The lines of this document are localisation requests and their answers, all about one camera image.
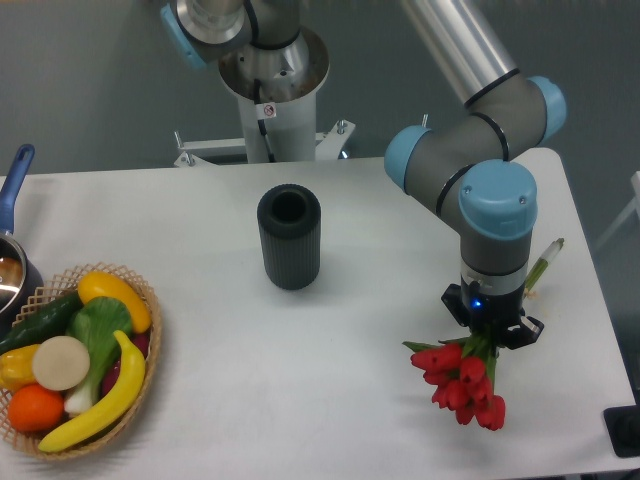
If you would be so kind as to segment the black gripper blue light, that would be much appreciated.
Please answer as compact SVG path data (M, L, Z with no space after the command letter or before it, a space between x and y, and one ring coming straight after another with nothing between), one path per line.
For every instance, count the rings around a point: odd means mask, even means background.
M450 284L441 301L456 322L472 331L491 325L497 329L498 345L519 349L534 344L544 330L544 324L522 310L524 284L501 295L480 291L477 281Z

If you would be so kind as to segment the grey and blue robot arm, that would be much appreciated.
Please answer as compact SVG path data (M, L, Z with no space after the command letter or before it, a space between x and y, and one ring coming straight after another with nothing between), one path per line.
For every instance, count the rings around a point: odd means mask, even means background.
M385 171L459 235L460 280L442 297L456 321L495 348L528 346L544 328L522 307L537 186L516 158L562 127L564 96L520 73L472 3L403 9L468 115L442 133L403 129ZM160 16L180 55L195 68L216 66L236 97L249 162L320 158L315 96L329 59L298 2L170 1Z

